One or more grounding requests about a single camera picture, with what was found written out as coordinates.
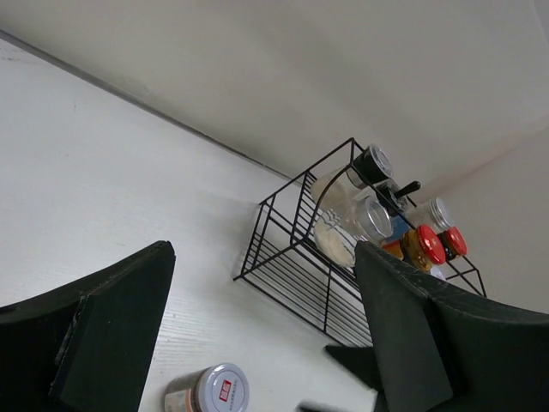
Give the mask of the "silver-lid blue-label jar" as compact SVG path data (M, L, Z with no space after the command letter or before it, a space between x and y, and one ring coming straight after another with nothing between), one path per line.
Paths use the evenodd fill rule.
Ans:
M435 233L444 232L455 225L447 205L441 197L434 197L415 207L408 207L392 218L393 233L389 238L400 239L407 231L427 225Z

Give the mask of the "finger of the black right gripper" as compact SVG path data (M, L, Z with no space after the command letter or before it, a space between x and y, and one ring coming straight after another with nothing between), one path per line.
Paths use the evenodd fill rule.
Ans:
M330 405L303 401L298 405L298 412L337 412L337 409Z

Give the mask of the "black-pump-lid spice jar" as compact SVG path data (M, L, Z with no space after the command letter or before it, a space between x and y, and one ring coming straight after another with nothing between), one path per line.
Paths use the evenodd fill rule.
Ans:
M407 197L421 188L421 183L414 180L400 187L393 179L386 179L377 185L377 199L390 216L403 214L408 208Z

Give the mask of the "small red-cap brown bottle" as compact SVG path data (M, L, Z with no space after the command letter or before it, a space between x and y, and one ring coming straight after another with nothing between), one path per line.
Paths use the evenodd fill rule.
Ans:
M427 225L419 225L407 231L400 239L383 244L382 248L424 272L430 272L433 266L446 262L446 254L440 239Z

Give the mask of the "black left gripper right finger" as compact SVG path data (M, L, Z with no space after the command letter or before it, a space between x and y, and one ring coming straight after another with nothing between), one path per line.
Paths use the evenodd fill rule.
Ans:
M355 249L369 347L327 354L377 393L377 411L545 411L548 317Z

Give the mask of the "silver-lid white powder jar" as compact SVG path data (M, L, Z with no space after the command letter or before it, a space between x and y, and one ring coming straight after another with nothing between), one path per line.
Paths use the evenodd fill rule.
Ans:
M380 246L394 232L386 208L375 195L345 199L323 211L314 225L314 240L319 250L335 264L351 268L359 241Z

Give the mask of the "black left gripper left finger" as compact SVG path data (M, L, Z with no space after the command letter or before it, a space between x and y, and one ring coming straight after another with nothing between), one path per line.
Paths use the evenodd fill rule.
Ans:
M136 411L175 267L157 241L1 309L3 411Z

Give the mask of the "red-lid brown sauce bottle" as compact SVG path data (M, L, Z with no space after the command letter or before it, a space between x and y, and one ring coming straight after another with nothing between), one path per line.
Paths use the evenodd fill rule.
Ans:
M447 262L467 255L467 243L457 227L451 227L439 233L437 237L444 248Z

